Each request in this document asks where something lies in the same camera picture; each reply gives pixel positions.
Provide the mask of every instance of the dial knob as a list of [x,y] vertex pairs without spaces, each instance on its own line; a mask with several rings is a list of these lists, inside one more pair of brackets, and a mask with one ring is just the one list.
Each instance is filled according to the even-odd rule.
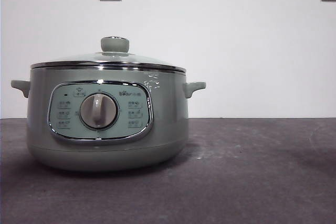
[[101,129],[109,126],[116,115],[116,103],[105,94],[92,94],[80,106],[80,116],[91,128]]

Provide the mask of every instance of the control panel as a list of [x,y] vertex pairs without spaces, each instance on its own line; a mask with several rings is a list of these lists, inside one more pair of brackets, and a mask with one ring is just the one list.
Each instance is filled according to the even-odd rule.
[[132,137],[153,122],[150,95],[138,83],[79,81],[57,86],[48,122],[65,138],[104,140]]

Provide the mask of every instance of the side handle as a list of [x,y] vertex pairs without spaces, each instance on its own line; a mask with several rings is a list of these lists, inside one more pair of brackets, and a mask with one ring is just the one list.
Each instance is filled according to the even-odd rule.
[[28,98],[29,91],[30,91],[30,81],[13,80],[13,81],[11,81],[11,86],[14,89],[21,90],[22,93],[23,93],[23,96],[25,98]]
[[184,84],[184,94],[186,98],[190,98],[196,90],[205,89],[205,82],[190,82]]

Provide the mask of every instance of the lid knob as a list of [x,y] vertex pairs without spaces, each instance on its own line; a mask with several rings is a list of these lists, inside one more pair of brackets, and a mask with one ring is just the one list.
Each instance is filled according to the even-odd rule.
[[128,39],[109,36],[100,40],[101,50],[104,52],[128,52],[130,41]]

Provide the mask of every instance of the chrome trim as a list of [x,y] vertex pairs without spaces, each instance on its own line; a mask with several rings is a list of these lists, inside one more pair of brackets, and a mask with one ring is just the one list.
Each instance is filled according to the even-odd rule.
[[59,85],[57,85],[53,91],[51,92],[50,100],[49,100],[49,107],[48,107],[48,118],[47,118],[47,123],[50,127],[50,132],[57,137],[57,139],[67,142],[69,144],[87,144],[87,145],[110,145],[110,144],[124,144],[124,143],[129,143],[133,142],[136,140],[139,140],[146,136],[151,128],[153,127],[154,123],[154,118],[153,118],[153,106],[152,106],[152,100],[149,91],[147,88],[137,82],[127,82],[127,81],[104,81],[99,84],[114,84],[114,85],[122,85],[123,83],[127,83],[130,85],[135,84],[139,88],[141,88],[147,98],[147,107],[148,107],[148,113],[149,113],[149,119],[146,124],[146,126],[138,133],[135,133],[133,135],[129,136],[123,136],[123,137],[113,137],[113,138],[102,138],[102,139],[96,139],[96,138],[77,138],[77,137],[68,137],[64,136],[60,133],[58,133],[51,125],[50,123],[50,110],[51,110],[51,101],[53,100],[54,97],[54,91],[58,89],[59,87],[62,86],[68,86],[68,85],[77,85],[77,84],[88,84],[88,83],[95,83],[97,84],[98,80],[90,80],[90,81],[70,81],[70,82],[63,82]]
[[124,40],[128,40],[126,38],[119,37],[119,36],[107,36],[107,37],[103,37],[102,39],[124,39]]
[[46,68],[46,67],[79,67],[79,66],[99,66],[99,67],[121,67],[121,68],[139,68],[139,69],[160,69],[171,70],[186,73],[186,69],[180,67],[174,67],[169,65],[151,64],[151,63],[138,63],[138,62],[125,62],[125,61],[51,61],[32,64],[31,69]]

